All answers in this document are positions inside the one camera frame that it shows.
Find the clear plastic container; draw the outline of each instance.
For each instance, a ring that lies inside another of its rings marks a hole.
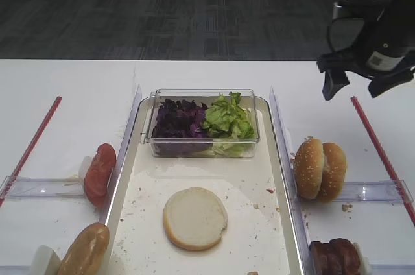
[[[254,137],[250,139],[208,138],[208,137],[153,137],[153,131],[157,124],[160,106],[166,99],[174,102],[186,100],[194,101],[198,106],[202,103],[207,107],[222,94],[230,101],[230,93],[240,93],[239,106],[246,112],[247,118],[254,129]],[[150,96],[150,118],[147,121],[144,142],[150,143],[154,156],[160,157],[240,157],[249,158],[255,155],[259,142],[259,129],[255,108],[255,95],[248,89],[204,89],[204,90],[172,90],[159,89]]]

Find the white tray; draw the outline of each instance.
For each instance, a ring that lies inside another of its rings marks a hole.
[[[261,141],[250,159],[155,158],[139,143],[149,111],[145,99],[105,220],[111,240],[99,274],[300,274],[268,103],[257,98]],[[194,186],[216,193],[229,216],[222,242],[205,252],[176,248],[163,230],[167,199]]]

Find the lettuce leaf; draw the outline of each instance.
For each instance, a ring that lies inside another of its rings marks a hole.
[[[220,95],[212,106],[205,110],[205,121],[201,127],[211,138],[251,139],[255,137],[246,110],[239,106],[241,94],[230,93],[231,99]],[[225,156],[240,156],[250,144],[214,143],[213,150]]]

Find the bottom bun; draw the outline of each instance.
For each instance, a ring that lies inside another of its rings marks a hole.
[[[163,211],[167,237],[186,250],[205,250],[222,239],[228,227],[228,214],[211,191],[192,187],[175,193]]]

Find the red stick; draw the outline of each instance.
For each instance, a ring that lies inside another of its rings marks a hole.
[[[385,151],[382,148],[381,142],[378,140],[375,131],[373,130],[372,126],[369,123],[368,118],[366,117],[366,115],[364,114],[364,111],[362,109],[362,106],[360,105],[360,103],[358,102],[356,97],[351,97],[351,102],[353,103],[357,114],[359,115],[359,117],[361,118],[362,124],[365,127],[366,131],[368,132],[370,139],[372,140],[373,145],[376,148],[376,151],[379,155],[379,157],[381,158],[383,165],[386,168],[386,171],[388,171],[389,177],[391,180],[396,181],[396,188],[399,192],[399,194],[402,197],[403,200],[403,205],[405,206],[405,208],[407,209],[407,212],[409,214],[410,219],[412,220],[412,223],[415,225],[415,209],[414,206],[408,202],[409,201],[409,197],[407,195],[407,192],[405,191],[405,189],[403,188],[399,177],[397,176],[395,169],[392,167],[392,164],[390,163],[388,156],[386,155]]]
[[[61,100],[62,100],[61,97],[56,97],[56,99],[54,100],[51,108],[47,112],[47,114],[45,116],[45,119],[41,122],[41,124],[38,128],[38,131],[36,131],[36,133],[34,134],[34,136],[32,138],[32,141],[30,141],[29,145],[26,148],[26,151],[23,153],[23,155],[20,158],[18,164],[16,165],[16,168],[14,168],[13,173],[11,175],[11,178],[10,178],[9,182],[7,183],[7,186],[5,188],[5,195],[4,195],[5,197],[6,197],[6,194],[8,193],[8,191],[10,190],[10,188],[12,187],[15,178],[19,175],[20,170],[23,168],[23,165],[27,161],[27,158],[29,157],[30,153],[32,152],[34,146],[38,142],[38,140],[39,140],[40,136],[42,135],[43,131],[45,130],[47,124],[51,120],[51,118],[52,118],[53,114],[55,113],[56,109],[58,108]],[[5,198],[0,199],[0,206],[3,204],[4,201],[5,201]]]

